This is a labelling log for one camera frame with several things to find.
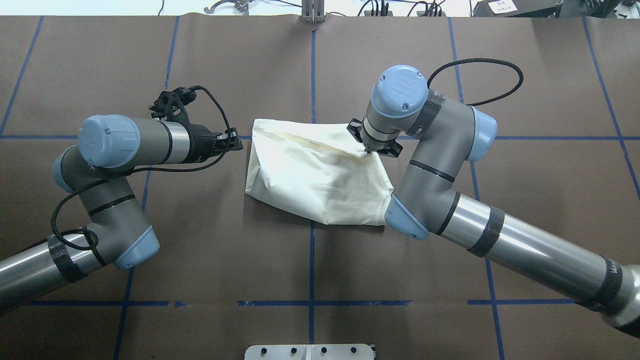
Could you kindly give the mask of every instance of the blue grid line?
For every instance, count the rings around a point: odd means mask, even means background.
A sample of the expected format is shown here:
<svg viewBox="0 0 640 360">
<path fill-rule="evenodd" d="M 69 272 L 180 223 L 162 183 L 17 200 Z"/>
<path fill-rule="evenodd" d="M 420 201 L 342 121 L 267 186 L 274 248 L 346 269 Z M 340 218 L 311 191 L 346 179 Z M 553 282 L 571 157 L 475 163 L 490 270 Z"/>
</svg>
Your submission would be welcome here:
<svg viewBox="0 0 640 360">
<path fill-rule="evenodd" d="M 311 124 L 316 123 L 316 31 L 311 31 Z"/>
<path fill-rule="evenodd" d="M 15 96 L 18 94 L 18 88 L 20 88 L 20 83 L 22 82 L 22 77 L 24 76 L 24 72 L 27 69 L 27 64 L 29 63 L 29 59 L 31 58 L 33 48 L 36 46 L 36 40 L 38 39 L 38 35 L 40 34 L 40 28 L 42 27 L 43 21 L 44 16 L 41 16 L 40 20 L 38 21 L 38 26 L 36 27 L 36 32 L 33 34 L 33 38 L 31 39 L 31 45 L 29 46 L 29 51 L 27 51 L 27 56 L 24 58 L 24 62 L 22 63 L 22 68 L 20 69 L 18 80 L 15 82 L 15 87 L 13 88 L 13 92 L 11 94 L 11 97 L 9 98 L 9 105 L 7 105 L 6 111 L 4 112 L 2 124 L 0 124 L 0 136 L 2 136 L 4 127 L 6 126 L 6 122 L 9 120 L 9 114 L 11 113 L 11 108 L 13 107 Z"/>
<path fill-rule="evenodd" d="M 451 51 L 453 53 L 453 60 L 458 60 L 458 54 L 456 52 L 456 41 L 455 35 L 453 31 L 453 21 L 451 18 L 447 18 L 449 21 L 449 36 L 451 38 Z M 458 83 L 458 96 L 460 97 L 460 102 L 465 103 L 463 91 L 462 91 L 462 81 L 460 79 L 460 71 L 458 70 L 458 66 L 456 65 L 456 82 Z M 474 193 L 476 195 L 476 200 L 480 201 L 480 191 L 478 188 L 477 177 L 476 177 L 476 166 L 473 161 L 469 161 L 471 166 L 471 176 L 474 182 Z M 500 355 L 500 360 L 504 360 L 504 347 L 502 345 L 502 331 L 500 331 L 500 318 L 498 316 L 498 305 L 495 300 L 495 288 L 493 286 L 493 275 L 491 271 L 491 262 L 488 259 L 484 260 L 484 264 L 486 267 L 486 277 L 489 282 L 489 294 L 491 295 L 492 302 L 492 312 L 493 312 L 493 326 L 495 327 L 495 337 L 498 343 L 498 354 Z"/>
<path fill-rule="evenodd" d="M 178 25 L 180 24 L 180 17 L 175 17 L 175 23 L 173 25 L 173 37 L 171 40 L 171 48 L 169 50 L 169 59 L 166 64 L 166 77 L 164 79 L 164 89 L 167 90 L 169 86 L 169 76 L 171 74 L 171 67 L 173 62 L 173 51 L 175 49 L 176 39 L 178 37 Z M 142 195 L 141 209 L 142 211 L 146 210 L 147 207 L 147 197 L 149 191 L 149 181 L 151 179 L 151 171 L 147 171 L 147 178 L 145 180 L 145 191 Z M 124 335 L 124 325 L 127 319 L 127 308 L 129 307 L 129 296 L 131 294 L 131 284 L 133 283 L 133 274 L 136 268 L 132 267 L 129 269 L 129 276 L 127 277 L 127 288 L 125 290 L 124 301 L 122 304 L 122 312 L 120 313 L 120 325 L 118 326 L 118 336 L 116 338 L 116 347 L 113 352 L 113 360 L 118 360 L 120 357 L 120 347 L 122 345 L 122 336 Z"/>
<path fill-rule="evenodd" d="M 456 37 L 453 34 L 453 21 L 450 17 L 447 18 L 449 21 L 449 38 L 451 39 L 451 52 L 453 54 L 453 61 L 458 61 L 458 52 L 456 50 Z M 458 97 L 460 98 L 460 102 L 465 103 L 465 97 L 462 94 L 462 80 L 460 79 L 460 67 L 458 65 L 454 66 L 456 69 L 456 82 L 458 83 Z"/>
<path fill-rule="evenodd" d="M 625 145 L 625 141 L 622 138 L 622 132 L 620 131 L 620 125 L 618 124 L 618 119 L 616 119 L 616 114 L 613 111 L 613 105 L 611 104 L 611 99 L 609 98 L 609 92 L 607 91 L 607 87 L 604 85 L 604 80 L 602 79 L 602 74 L 600 73 L 600 66 L 598 65 L 596 54 L 593 51 L 593 44 L 591 43 L 591 34 L 589 34 L 589 26 L 587 25 L 586 17 L 582 17 L 582 25 L 584 26 L 584 34 L 586 35 L 587 43 L 589 44 L 589 52 L 591 53 L 593 66 L 596 69 L 596 75 L 598 76 L 600 87 L 602 88 L 602 93 L 604 94 L 604 99 L 607 101 L 609 114 L 611 114 L 611 120 L 613 121 L 613 126 L 616 128 L 616 133 L 618 134 L 618 139 L 620 140 L 620 147 L 622 147 L 622 152 L 625 155 L 625 161 L 627 162 L 627 167 L 629 169 L 629 173 L 631 174 L 631 179 L 633 180 L 634 186 L 636 188 L 636 194 L 638 196 L 638 199 L 640 199 L 640 186 L 638 186 L 636 173 L 634 172 L 634 167 L 631 164 L 631 159 L 629 158 L 629 153 L 627 152 L 627 146 Z"/>
<path fill-rule="evenodd" d="M 316 31 L 311 31 L 311 124 L 316 123 Z M 309 222 L 309 343 L 316 342 L 316 222 Z"/>
<path fill-rule="evenodd" d="M 572 299 L 502 299 L 497 305 L 569 305 L 575 304 Z M 467 305 L 493 305 L 492 300 L 468 300 Z"/>
<path fill-rule="evenodd" d="M 145 191 L 142 195 L 142 202 L 140 208 L 144 211 L 147 207 L 147 197 L 149 194 L 149 181 L 151 180 L 151 171 L 147 171 L 147 178 L 145 180 Z M 118 326 L 118 335 L 116 337 L 116 348 L 113 352 L 113 360 L 118 360 L 120 356 L 120 346 L 122 345 L 122 337 L 124 335 L 124 325 L 127 321 L 127 309 L 129 307 L 129 297 L 131 296 L 131 284 L 133 283 L 133 273 L 136 267 L 129 269 L 127 276 L 127 287 L 124 293 L 124 300 L 122 301 L 122 312 L 120 313 L 120 325 Z"/>
<path fill-rule="evenodd" d="M 28 306 L 122 306 L 122 301 L 92 301 L 92 300 L 37 300 Z M 168 301 L 130 301 L 129 306 L 158 307 L 169 306 Z"/>
<path fill-rule="evenodd" d="M 171 74 L 171 64 L 173 62 L 173 50 L 175 49 L 175 40 L 178 37 L 178 25 L 180 24 L 180 17 L 175 17 L 175 23 L 173 25 L 173 38 L 171 39 L 171 49 L 169 50 L 169 61 L 166 62 L 166 78 L 164 79 L 164 89 L 169 89 L 169 75 Z"/>
<path fill-rule="evenodd" d="M 620 137 L 618 136 L 537 136 L 537 135 L 506 135 L 506 136 L 496 136 L 496 140 L 576 140 L 576 141 L 584 141 L 584 140 L 595 140 L 595 141 L 618 141 Z M 623 140 L 640 140 L 640 136 L 622 136 Z M 412 138 L 408 135 L 398 136 L 398 140 L 417 140 L 416 138 Z"/>
<path fill-rule="evenodd" d="M 316 222 L 310 221 L 309 232 L 309 343 L 316 341 L 315 307 L 316 301 Z"/>
<path fill-rule="evenodd" d="M 407 306 L 411 300 L 259 300 L 238 301 L 239 307 L 252 306 Z"/>
</svg>

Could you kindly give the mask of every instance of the black cable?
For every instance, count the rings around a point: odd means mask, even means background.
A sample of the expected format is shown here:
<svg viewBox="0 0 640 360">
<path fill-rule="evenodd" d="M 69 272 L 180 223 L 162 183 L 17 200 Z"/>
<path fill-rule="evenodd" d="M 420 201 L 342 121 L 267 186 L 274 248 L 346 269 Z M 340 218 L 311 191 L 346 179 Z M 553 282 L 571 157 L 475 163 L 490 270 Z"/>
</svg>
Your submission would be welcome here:
<svg viewBox="0 0 640 360">
<path fill-rule="evenodd" d="M 371 3 L 371 6 L 373 6 L 372 0 L 366 0 L 364 4 L 362 4 L 362 7 L 360 8 L 360 11 L 358 12 L 358 15 L 356 16 L 360 16 L 360 14 L 362 13 L 362 10 L 364 10 L 364 7 L 367 6 L 367 4 Z"/>
<path fill-rule="evenodd" d="M 71 198 L 75 197 L 76 195 L 80 195 L 81 193 L 89 190 L 90 188 L 95 188 L 98 185 L 102 185 L 104 183 L 107 183 L 106 180 L 100 180 L 97 181 L 96 183 L 93 183 L 89 186 L 85 186 L 84 188 L 71 193 L 70 195 L 67 195 L 67 197 L 65 197 L 64 199 L 62 199 L 62 201 L 58 204 L 58 206 L 56 206 L 56 209 L 53 211 L 53 215 L 51 215 L 51 230 L 53 231 L 53 235 L 63 244 L 65 244 L 66 246 L 72 248 L 72 249 L 76 249 L 76 250 L 81 250 L 81 251 L 87 251 L 87 250 L 93 250 L 98 246 L 98 236 L 91 230 L 89 229 L 71 229 L 71 230 L 66 230 L 66 231 L 58 231 L 58 213 L 60 213 L 60 209 L 62 208 L 62 205 L 64 205 L 67 201 L 71 200 Z M 71 241 L 68 241 L 67 239 L 65 239 L 65 235 L 69 235 L 69 234 L 83 234 L 84 238 L 86 238 L 86 242 L 89 244 L 89 246 L 80 246 L 80 245 L 76 245 L 74 243 L 72 243 Z"/>
<path fill-rule="evenodd" d="M 282 0 L 267 0 L 267 1 L 278 1 L 279 3 L 285 3 L 285 4 L 288 4 L 288 5 L 291 5 L 291 6 L 295 6 L 297 8 L 301 8 L 302 7 L 302 5 L 288 3 L 288 2 L 282 1 Z"/>
<path fill-rule="evenodd" d="M 424 11 L 425 11 L 425 12 L 427 11 L 427 7 L 428 7 L 429 5 L 427 4 L 427 2 L 426 2 L 426 1 L 416 1 L 415 3 L 413 3 L 413 6 L 412 6 L 412 7 L 411 7 L 411 9 L 409 10 L 409 13 L 408 13 L 408 14 L 406 14 L 406 16 L 407 16 L 407 17 L 411 16 L 411 13 L 412 13 L 413 9 L 415 9 L 415 7 L 416 7 L 416 6 L 418 6 L 418 4 L 424 4 Z"/>
<path fill-rule="evenodd" d="M 508 92 L 506 92 L 506 93 L 504 93 L 504 94 L 502 94 L 500 96 L 496 96 L 496 97 L 493 97 L 493 98 L 485 100 L 485 101 L 474 102 L 472 104 L 467 104 L 469 106 L 484 105 L 484 104 L 488 104 L 489 102 L 493 102 L 493 101 L 496 101 L 496 100 L 503 99 L 503 98 L 513 94 L 516 90 L 518 90 L 520 88 L 520 86 L 522 85 L 522 81 L 524 80 L 524 75 L 522 74 L 522 70 L 520 70 L 520 68 L 518 66 L 516 66 L 514 63 L 510 63 L 510 62 L 504 61 L 504 60 L 497 60 L 497 59 L 472 58 L 472 59 L 464 59 L 464 60 L 452 61 L 450 63 L 447 63 L 447 64 L 442 65 L 441 67 L 437 68 L 433 72 L 433 74 L 431 74 L 429 79 L 427 80 L 427 87 L 431 87 L 431 81 L 433 80 L 433 78 L 435 78 L 436 75 L 438 75 L 438 73 L 440 73 L 441 71 L 443 71 L 447 67 L 452 67 L 452 66 L 455 66 L 455 65 L 461 65 L 461 64 L 466 64 L 466 63 L 494 63 L 494 64 L 499 64 L 499 65 L 504 65 L 504 66 L 510 67 L 510 68 L 512 68 L 513 70 L 515 70 L 518 73 L 518 84 L 516 86 L 514 86 L 511 90 L 509 90 Z"/>
<path fill-rule="evenodd" d="M 222 106 L 220 106 L 220 103 L 216 100 L 215 97 L 213 97 L 213 95 L 211 94 L 211 92 L 205 88 L 204 86 L 200 86 L 200 85 L 195 85 L 192 86 L 191 89 L 195 90 L 202 90 L 204 91 L 207 96 L 209 96 L 209 98 L 213 101 L 213 103 L 216 105 L 216 107 L 218 108 L 218 110 L 220 110 L 220 114 L 222 115 L 222 119 L 225 121 L 225 125 L 227 127 L 227 141 L 225 144 L 225 149 L 224 151 L 212 162 L 201 166 L 201 167 L 196 167 L 196 168 L 160 168 L 160 167 L 142 167 L 142 168 L 137 168 L 135 170 L 132 170 L 130 172 L 127 173 L 127 175 L 131 175 L 131 174 L 135 174 L 137 172 L 141 172 L 141 171 L 162 171 L 162 172 L 194 172 L 194 171 L 200 171 L 200 170 L 204 170 L 206 168 L 212 167 L 213 165 L 217 164 L 218 162 L 220 162 L 220 160 L 222 160 L 222 157 L 224 157 L 224 155 L 229 151 L 229 147 L 231 145 L 231 126 L 229 125 L 229 121 L 227 120 L 227 114 L 225 114 L 225 111 L 222 109 Z"/>
<path fill-rule="evenodd" d="M 229 147 L 231 144 L 231 126 L 229 125 L 229 121 L 227 120 L 227 114 L 225 114 L 225 111 L 222 109 L 222 106 L 220 106 L 220 103 L 216 100 L 215 97 L 213 97 L 213 95 L 211 94 L 211 92 L 206 89 L 204 86 L 200 86 L 200 85 L 196 85 L 196 86 L 192 86 L 191 89 L 195 90 L 202 90 L 204 91 L 209 98 L 213 101 L 213 103 L 216 105 L 216 107 L 218 107 L 218 110 L 220 110 L 220 113 L 222 114 L 222 119 L 225 121 L 225 125 L 227 127 L 227 141 L 225 144 L 225 149 L 224 151 L 212 162 L 210 162 L 207 165 L 204 165 L 202 167 L 197 167 L 197 168 L 186 168 L 186 169 L 179 169 L 179 168 L 154 168 L 154 167 L 143 167 L 143 168 L 137 168 L 135 170 L 132 170 L 128 173 L 126 173 L 126 175 L 131 175 L 137 172 L 141 172 L 141 171 L 163 171 L 163 172 L 194 172 L 194 171 L 199 171 L 199 170 L 204 170 L 206 168 L 209 168 L 215 164 L 217 164 L 218 162 L 220 162 L 220 160 L 222 160 L 222 157 L 224 157 L 224 155 L 229 151 Z M 91 188 L 94 188 L 98 185 L 102 185 L 107 183 L 107 180 L 100 180 L 97 181 L 96 183 L 93 183 L 89 186 L 85 186 L 84 188 L 68 195 L 67 197 L 65 197 L 64 199 L 62 199 L 62 201 L 60 201 L 60 203 L 58 204 L 58 206 L 56 206 L 56 209 L 53 211 L 53 215 L 51 215 L 51 230 L 53 231 L 53 235 L 63 244 L 65 244 L 66 246 L 72 248 L 72 249 L 76 249 L 76 250 L 82 250 L 82 251 L 87 251 L 87 250 L 93 250 L 98 246 L 98 236 L 95 234 L 95 232 L 89 230 L 89 229 L 72 229 L 72 230 L 66 230 L 66 231 L 58 231 L 58 214 L 60 213 L 60 209 L 62 208 L 62 206 L 69 200 L 71 200 L 73 197 L 75 197 L 76 195 L 79 195 Z M 68 240 L 66 240 L 64 238 L 64 235 L 68 235 L 68 234 L 83 234 L 84 237 L 86 238 L 87 243 L 89 244 L 89 246 L 80 246 L 80 245 L 76 245 Z"/>
</svg>

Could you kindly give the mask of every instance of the white bag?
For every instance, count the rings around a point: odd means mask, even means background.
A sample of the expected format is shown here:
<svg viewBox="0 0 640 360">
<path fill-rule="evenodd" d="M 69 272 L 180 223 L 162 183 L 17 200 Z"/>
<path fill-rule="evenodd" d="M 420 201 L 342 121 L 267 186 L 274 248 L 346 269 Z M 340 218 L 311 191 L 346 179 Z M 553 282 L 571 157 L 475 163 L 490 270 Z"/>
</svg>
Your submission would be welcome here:
<svg viewBox="0 0 640 360">
<path fill-rule="evenodd" d="M 384 225 L 393 186 L 347 124 L 256 119 L 245 193 L 325 225 Z"/>
</svg>

